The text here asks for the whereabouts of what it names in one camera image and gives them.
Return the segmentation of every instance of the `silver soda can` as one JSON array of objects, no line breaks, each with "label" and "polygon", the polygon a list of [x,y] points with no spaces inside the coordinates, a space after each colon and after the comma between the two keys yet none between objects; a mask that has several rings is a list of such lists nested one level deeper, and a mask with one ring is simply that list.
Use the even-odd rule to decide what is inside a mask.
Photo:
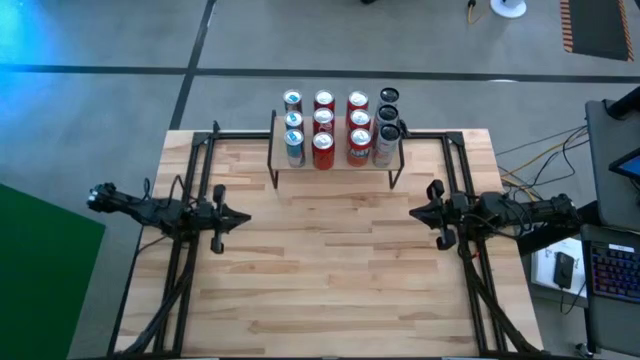
[{"label": "silver soda can", "polygon": [[400,113],[398,113],[398,109],[393,105],[382,105],[378,111],[376,111],[376,117],[373,121],[373,128],[371,132],[373,132],[373,138],[378,138],[378,133],[380,132],[380,128],[385,125],[398,125],[398,118]]},{"label": "silver soda can", "polygon": [[284,111],[297,111],[302,114],[302,94],[298,90],[290,89],[284,92]]},{"label": "silver soda can", "polygon": [[284,133],[284,142],[287,145],[287,156],[289,165],[294,168],[303,167],[304,156],[304,135],[300,130],[289,130]]},{"label": "silver soda can", "polygon": [[384,88],[380,90],[380,98],[378,98],[378,107],[376,112],[384,105],[392,105],[398,108],[398,99],[400,99],[400,92],[394,88]]},{"label": "silver soda can", "polygon": [[376,138],[373,148],[373,165],[382,168],[387,167],[393,160],[393,155],[400,141],[400,128],[396,125],[387,124],[380,128],[380,133]]},{"label": "silver soda can", "polygon": [[300,132],[304,134],[302,114],[298,111],[289,111],[284,116],[284,126],[286,126],[287,130],[300,130]]}]

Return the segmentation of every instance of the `gray floor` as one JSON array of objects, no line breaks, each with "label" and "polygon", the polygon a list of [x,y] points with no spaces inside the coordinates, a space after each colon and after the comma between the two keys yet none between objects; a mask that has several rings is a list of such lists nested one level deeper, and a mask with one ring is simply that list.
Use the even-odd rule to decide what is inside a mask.
[{"label": "gray floor", "polygon": [[[465,22],[465,0],[218,0],[200,67],[424,71],[441,73],[640,74],[625,63],[566,53],[558,1],[529,1],[506,21],[488,12]],[[640,11],[626,1],[632,34]],[[0,3],[0,64],[186,67],[206,0],[9,0]],[[486,6],[479,1],[479,9]],[[640,49],[640,36],[633,38]],[[140,193],[155,177],[183,75],[0,73],[0,182],[107,224],[70,357],[105,353],[140,227],[85,207],[87,191],[113,181]],[[618,98],[634,86],[603,83],[505,83],[196,76],[181,129],[266,129],[281,93],[329,88],[344,99],[383,86],[402,94],[410,128],[489,128],[497,153],[584,124],[587,100]],[[337,112],[345,111],[338,102]],[[513,168],[556,144],[554,138],[498,157]],[[578,175],[539,188],[594,199],[588,146],[569,154]],[[529,178],[541,164],[522,171]],[[558,159],[542,179],[568,173]],[[572,353],[584,341],[580,309],[534,299],[545,348]],[[604,351],[606,358],[624,358]]]}]

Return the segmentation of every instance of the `desk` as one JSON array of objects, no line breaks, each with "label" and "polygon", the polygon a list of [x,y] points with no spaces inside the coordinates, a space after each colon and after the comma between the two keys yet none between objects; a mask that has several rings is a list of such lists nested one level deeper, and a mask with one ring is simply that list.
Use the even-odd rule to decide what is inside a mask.
[{"label": "desk", "polygon": [[[476,192],[501,191],[488,131],[463,132]],[[186,171],[192,134],[167,134],[154,197]],[[225,184],[229,206],[253,219],[225,235],[223,255],[202,233],[183,356],[477,355],[462,263],[408,215],[427,203],[434,178],[446,179],[437,141],[405,142],[405,173],[393,191],[384,172],[293,172],[274,190],[267,152],[267,140],[216,142],[211,185]],[[159,236],[145,229],[141,246]],[[516,244],[496,237],[487,246],[500,304],[541,348]],[[116,350],[156,312],[170,249],[166,240],[138,256]]]}]

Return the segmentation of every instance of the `black metal frame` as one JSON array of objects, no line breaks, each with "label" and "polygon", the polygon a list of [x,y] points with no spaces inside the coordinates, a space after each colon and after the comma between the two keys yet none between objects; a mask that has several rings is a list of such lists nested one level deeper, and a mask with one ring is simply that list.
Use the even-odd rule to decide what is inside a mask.
[{"label": "black metal frame", "polygon": [[[189,202],[189,194],[191,193],[191,190],[192,190],[192,183],[193,183],[193,178],[195,174],[195,166],[198,158],[198,151],[201,145],[206,144],[207,148],[206,148],[205,162],[203,166],[202,179],[201,179],[200,188],[198,191],[198,198],[197,198],[198,201],[200,201],[201,199],[204,199],[204,197],[206,196],[206,191],[207,191],[206,184],[208,184],[210,170],[213,163],[213,149],[216,141],[218,140],[269,140],[269,155],[270,155],[272,150],[272,140],[273,140],[271,136],[272,132],[273,131],[225,132],[225,131],[219,131],[219,128],[218,128],[218,129],[214,129],[214,132],[194,133],[193,139],[192,139],[191,154],[189,156],[189,165],[187,167],[187,174],[185,177],[185,191],[183,194],[182,201]],[[469,161],[467,158],[464,137],[461,132],[411,132],[407,134],[407,136],[405,137],[405,140],[407,141],[439,140],[441,142],[442,150],[444,154],[444,160],[445,160],[445,168],[447,171],[449,188],[451,189],[451,191],[459,190],[457,181],[456,181],[453,155],[451,151],[451,145],[452,144],[455,145],[458,148],[458,154],[459,154],[459,160],[460,160],[461,172],[462,172],[465,190],[470,195],[474,194],[473,181],[471,178],[471,170],[470,170]],[[269,168],[272,181],[274,181],[274,176],[275,176],[276,178],[275,183],[277,184],[278,174],[276,172],[274,175],[273,170],[271,169],[270,161],[268,161],[267,166]],[[399,174],[396,175],[396,179],[394,180],[394,182],[397,182],[398,177],[399,177]],[[167,270],[167,282],[165,283],[165,292],[163,294],[163,306],[161,306],[158,313],[154,316],[154,319],[160,318],[162,320],[161,322],[156,321],[156,323],[161,324],[161,326],[156,326],[155,328],[150,329],[150,331],[146,331],[146,334],[145,334],[146,335],[145,339],[148,339],[149,341],[154,337],[156,339],[153,345],[153,352],[151,353],[135,352],[135,353],[129,353],[129,354],[114,353],[115,343],[120,330],[120,323],[122,321],[122,317],[124,313],[124,306],[126,304],[126,300],[128,297],[129,288],[127,287],[120,304],[119,316],[116,321],[114,331],[112,333],[111,344],[110,344],[106,359],[169,359],[169,358],[180,357],[180,354],[182,351],[183,339],[184,339],[186,318],[188,314],[191,283],[193,280],[195,262],[197,258],[198,240],[199,240],[199,234],[195,234],[193,238],[186,240],[186,241],[189,241],[191,245],[189,246],[187,261],[185,263],[183,272],[177,282],[175,281],[177,276],[177,265],[178,265],[177,260],[180,257],[180,251],[182,246],[181,246],[181,242],[178,242],[178,241],[174,242],[174,246],[171,250],[169,268]],[[480,261],[481,270],[482,270],[483,282],[489,289],[491,296],[495,298],[496,297],[495,285],[493,282],[493,276],[490,270],[491,266],[489,264],[489,258],[488,258],[487,250],[486,250],[486,247],[484,246],[484,243],[478,243],[477,250],[479,253],[479,261]],[[131,283],[131,278],[133,276],[133,268],[135,266],[136,260],[137,259],[134,258],[131,271],[129,273],[129,279],[127,282],[128,284]],[[500,326],[498,325],[498,323],[496,322],[496,320],[493,318],[492,315],[491,315],[491,318],[493,323],[493,330],[496,336],[496,344],[498,349],[497,351],[491,351],[488,349],[478,294],[475,291],[475,289],[470,286],[467,270],[472,270],[472,269],[465,269],[465,277],[467,281],[467,290],[469,293],[469,304],[471,309],[471,316],[473,320],[474,333],[475,333],[476,343],[478,346],[479,356],[485,357],[490,355],[504,355],[504,356],[509,356],[513,358],[520,358],[522,356],[521,354],[507,352],[504,332],[500,329]],[[164,349],[164,338],[166,335],[166,318],[171,310],[171,307],[175,304],[178,297],[180,296],[182,297],[180,301],[180,308],[178,311],[178,320],[176,323],[176,332],[174,336],[173,348],[170,351],[166,351]]]},{"label": "black metal frame", "polygon": [[[269,152],[267,153],[267,168],[269,169],[269,175],[271,176],[271,183],[273,184],[273,188],[278,190],[278,179],[280,177],[280,170],[273,170],[271,167],[271,156],[273,155],[273,128],[276,123],[276,111],[271,110],[271,128],[269,130]],[[400,174],[402,174],[402,170],[404,169],[404,148],[402,146],[402,138],[398,142],[398,154],[400,155],[400,168],[396,172],[396,176],[393,176],[393,170],[387,171],[389,175],[389,188],[393,190],[398,183],[398,179],[400,178]]]}]

